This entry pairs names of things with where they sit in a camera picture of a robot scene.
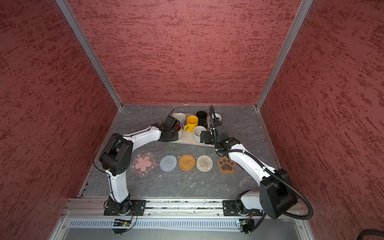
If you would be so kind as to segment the brown paw coaster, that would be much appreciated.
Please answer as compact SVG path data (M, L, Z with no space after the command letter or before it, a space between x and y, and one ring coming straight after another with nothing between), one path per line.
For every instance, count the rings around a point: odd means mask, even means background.
M236 171L237 163L227 157L218 159L220 173L223 175L233 175Z

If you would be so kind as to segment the white mug purple band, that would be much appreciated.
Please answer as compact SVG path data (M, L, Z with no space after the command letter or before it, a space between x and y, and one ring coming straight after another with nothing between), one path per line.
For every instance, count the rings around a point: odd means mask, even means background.
M175 113L173 114L173 117L180 122L182 128L186 125L187 116L184 113Z

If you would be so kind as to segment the grey round coaster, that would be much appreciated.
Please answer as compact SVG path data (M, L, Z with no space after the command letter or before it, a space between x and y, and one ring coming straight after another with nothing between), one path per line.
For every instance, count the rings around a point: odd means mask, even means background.
M177 163L178 161L175 156L167 155L161 159L160 168L164 172L171 172L172 170L175 169L175 167L177 166Z

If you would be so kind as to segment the brown woven rattan coaster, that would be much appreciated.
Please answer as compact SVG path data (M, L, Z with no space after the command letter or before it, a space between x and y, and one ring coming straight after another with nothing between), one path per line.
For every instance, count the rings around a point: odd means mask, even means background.
M183 171L191 171L196 165L196 159L192 155L183 155L179 159L179 167Z

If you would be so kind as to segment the beige woven spiral coaster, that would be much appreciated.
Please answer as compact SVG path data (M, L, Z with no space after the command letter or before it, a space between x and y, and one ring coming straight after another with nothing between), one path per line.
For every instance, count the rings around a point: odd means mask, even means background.
M198 157L196 161L196 166L198 170L200 170L201 172L208 172L213 167L213 160L211 157L207 155L202 155Z

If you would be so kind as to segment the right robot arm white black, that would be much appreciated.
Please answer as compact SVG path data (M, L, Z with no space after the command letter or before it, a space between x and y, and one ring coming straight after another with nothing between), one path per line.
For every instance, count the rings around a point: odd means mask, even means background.
M230 138L222 122L210 122L210 143L215 151L240 165L259 185L260 193L255 196L251 191L241 196L241 203L248 209L263 210L271 219L281 215L299 220L309 220L314 215L310 202L292 187L290 175L284 169L274 169L251 154L239 140ZM307 206L306 215L288 212L298 202L298 198Z

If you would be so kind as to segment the white mug red inside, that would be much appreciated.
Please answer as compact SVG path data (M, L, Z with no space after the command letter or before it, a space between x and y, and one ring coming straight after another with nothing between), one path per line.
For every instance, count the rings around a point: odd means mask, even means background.
M176 124L175 129L178 131L178 139L180 140L183 135L183 127L180 124Z

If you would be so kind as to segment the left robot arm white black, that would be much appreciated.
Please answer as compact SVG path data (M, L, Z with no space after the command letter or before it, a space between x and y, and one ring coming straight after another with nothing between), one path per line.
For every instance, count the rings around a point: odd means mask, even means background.
M153 124L145 130L128 135L113 134L99 156L103 168L101 172L107 175L110 187L107 207L121 216L133 211L126 172L135 149L155 141L175 142L178 139L178 126L169 127L165 124Z

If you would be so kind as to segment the pink flower coaster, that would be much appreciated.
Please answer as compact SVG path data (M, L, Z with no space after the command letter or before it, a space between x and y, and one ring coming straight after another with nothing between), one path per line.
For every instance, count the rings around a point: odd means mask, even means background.
M140 177L145 177L150 170L157 166L154 160L154 155L151 152L145 154L137 154L134 157L134 161L130 167L132 173L137 173Z

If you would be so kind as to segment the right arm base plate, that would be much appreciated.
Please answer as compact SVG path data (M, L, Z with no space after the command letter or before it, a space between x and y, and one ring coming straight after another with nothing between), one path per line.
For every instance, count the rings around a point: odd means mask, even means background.
M243 203L240 200L224 200L223 204L223 212L224 216L242 216L242 217L251 217L251 216L262 216L263 213L260 210L256 209L246 209Z

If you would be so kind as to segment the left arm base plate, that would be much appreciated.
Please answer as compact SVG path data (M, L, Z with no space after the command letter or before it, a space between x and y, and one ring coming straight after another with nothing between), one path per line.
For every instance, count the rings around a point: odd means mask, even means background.
M145 200L125 200L122 203L116 203L109 198L104 206L104 216L143 216L146 203Z

